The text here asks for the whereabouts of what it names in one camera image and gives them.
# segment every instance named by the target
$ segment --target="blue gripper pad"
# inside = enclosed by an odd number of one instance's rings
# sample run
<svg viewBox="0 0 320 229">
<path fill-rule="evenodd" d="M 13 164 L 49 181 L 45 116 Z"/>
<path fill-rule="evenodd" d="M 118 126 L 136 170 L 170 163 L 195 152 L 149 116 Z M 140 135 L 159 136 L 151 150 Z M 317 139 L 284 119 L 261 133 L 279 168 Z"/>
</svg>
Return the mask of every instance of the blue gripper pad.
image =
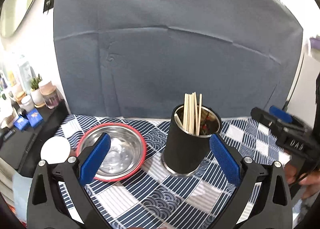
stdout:
<svg viewBox="0 0 320 229">
<path fill-rule="evenodd" d="M 238 187 L 241 184 L 239 165 L 216 134 L 211 135 L 209 143 L 211 152 L 217 159 L 228 182 Z"/>
<path fill-rule="evenodd" d="M 80 167 L 79 184 L 84 187 L 85 184 L 92 182 L 101 163 L 110 150 L 111 138 L 105 134 L 95 148 L 91 151 L 85 162 Z"/>
<path fill-rule="evenodd" d="M 292 116 L 275 106 L 269 108 L 269 113 L 286 123 L 292 123 Z"/>
</svg>

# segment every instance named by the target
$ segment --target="potted plant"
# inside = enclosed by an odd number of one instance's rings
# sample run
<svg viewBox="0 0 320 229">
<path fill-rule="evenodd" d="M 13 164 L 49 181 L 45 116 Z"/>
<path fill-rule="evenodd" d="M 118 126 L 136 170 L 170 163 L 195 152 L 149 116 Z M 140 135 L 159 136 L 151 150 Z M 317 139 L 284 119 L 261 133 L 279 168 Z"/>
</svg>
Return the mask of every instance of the potted plant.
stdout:
<svg viewBox="0 0 320 229">
<path fill-rule="evenodd" d="M 40 92 L 40 89 L 39 89 L 39 83 L 41 81 L 42 81 L 42 78 L 41 78 L 40 74 L 38 74 L 37 77 L 34 77 L 33 79 L 31 79 L 30 93 L 31 93 L 32 100 L 35 103 L 37 108 L 45 105 L 44 99 L 43 99 L 41 92 Z"/>
</svg>

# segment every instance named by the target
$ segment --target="mirror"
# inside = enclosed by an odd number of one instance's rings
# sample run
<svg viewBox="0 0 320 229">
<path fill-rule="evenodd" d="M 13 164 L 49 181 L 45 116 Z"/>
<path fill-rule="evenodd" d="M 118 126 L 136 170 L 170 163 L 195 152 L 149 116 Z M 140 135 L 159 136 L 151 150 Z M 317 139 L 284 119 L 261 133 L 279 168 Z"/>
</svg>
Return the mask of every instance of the mirror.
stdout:
<svg viewBox="0 0 320 229">
<path fill-rule="evenodd" d="M 0 14 L 0 35 L 11 37 L 30 8 L 33 0 L 5 0 Z"/>
</svg>

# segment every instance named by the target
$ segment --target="gray backdrop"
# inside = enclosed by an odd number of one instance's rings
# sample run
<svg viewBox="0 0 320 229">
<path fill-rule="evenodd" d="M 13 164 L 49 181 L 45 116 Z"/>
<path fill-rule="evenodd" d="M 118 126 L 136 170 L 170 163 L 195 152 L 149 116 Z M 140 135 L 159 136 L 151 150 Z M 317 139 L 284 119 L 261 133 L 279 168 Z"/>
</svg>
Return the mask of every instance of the gray backdrop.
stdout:
<svg viewBox="0 0 320 229">
<path fill-rule="evenodd" d="M 302 27 L 278 0 L 55 0 L 54 44 L 74 114 L 169 118 L 184 93 L 221 117 L 282 107 Z"/>
</svg>

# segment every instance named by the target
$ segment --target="small container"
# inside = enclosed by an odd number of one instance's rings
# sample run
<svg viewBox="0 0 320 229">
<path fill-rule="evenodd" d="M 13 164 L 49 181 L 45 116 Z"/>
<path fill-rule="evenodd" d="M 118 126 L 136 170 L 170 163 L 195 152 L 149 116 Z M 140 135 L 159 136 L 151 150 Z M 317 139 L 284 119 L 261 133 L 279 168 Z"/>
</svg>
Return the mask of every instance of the small container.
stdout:
<svg viewBox="0 0 320 229">
<path fill-rule="evenodd" d="M 202 106 L 201 125 L 206 119 L 205 129 L 200 128 L 199 136 L 187 132 L 177 124 L 174 117 L 176 113 L 181 120 L 183 108 L 183 104 L 178 105 L 172 112 L 167 142 L 161 156 L 162 164 L 173 176 L 192 176 L 196 173 L 210 152 L 210 136 L 222 128 L 220 117 L 210 108 Z"/>
<path fill-rule="evenodd" d="M 30 95 L 26 95 L 25 97 L 23 97 L 21 100 L 21 103 L 22 103 L 23 108 L 27 112 L 30 112 L 35 108 L 35 104 L 33 103 Z"/>
<path fill-rule="evenodd" d="M 49 109 L 53 109 L 59 105 L 60 98 L 57 92 L 57 87 L 52 85 L 51 81 L 41 81 L 39 89 L 45 104 Z"/>
<path fill-rule="evenodd" d="M 11 92 L 13 96 L 17 96 L 18 93 L 23 92 L 22 85 L 20 83 L 15 84 L 13 87 L 11 87 Z"/>
<path fill-rule="evenodd" d="M 76 156 L 65 137 L 55 136 L 48 139 L 42 146 L 40 157 L 48 164 L 65 162 L 69 157 Z"/>
<path fill-rule="evenodd" d="M 22 91 L 22 92 L 18 92 L 18 93 L 14 96 L 16 102 L 18 103 L 18 105 L 19 105 L 20 107 L 23 107 L 23 106 L 22 106 L 22 103 L 21 103 L 21 100 L 22 100 L 26 95 L 27 95 L 26 92 L 25 92 L 25 91 Z"/>
</svg>

